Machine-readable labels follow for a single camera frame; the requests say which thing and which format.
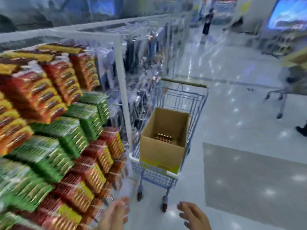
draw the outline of small object on floor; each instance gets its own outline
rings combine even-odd
[[[301,133],[303,136],[307,136],[307,123],[304,125],[304,127],[296,127],[296,130]]]

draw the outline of blue screen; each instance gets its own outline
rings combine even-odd
[[[268,23],[270,29],[307,29],[307,0],[278,0]]]

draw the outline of store aisle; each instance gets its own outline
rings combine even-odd
[[[167,212],[160,210],[166,190],[144,182],[144,199],[133,196],[125,230],[187,229],[176,209],[181,200],[195,202],[212,230],[305,229],[307,139],[294,129],[307,119],[305,97],[290,95],[284,117],[277,120],[278,96],[264,97],[269,87],[280,86],[279,62],[256,51],[244,57],[247,49],[229,46],[218,27],[204,45],[194,35],[183,55],[189,65],[180,66],[176,78],[210,89],[191,152],[169,194]],[[219,37],[223,45],[214,42]]]

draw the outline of black shoe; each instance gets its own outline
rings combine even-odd
[[[307,136],[307,128],[301,128],[299,126],[296,127],[296,130],[301,133],[303,136]]]

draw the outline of wall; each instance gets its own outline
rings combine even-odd
[[[252,0],[244,16],[243,30],[252,31],[260,20],[268,19],[276,2],[277,0]]]

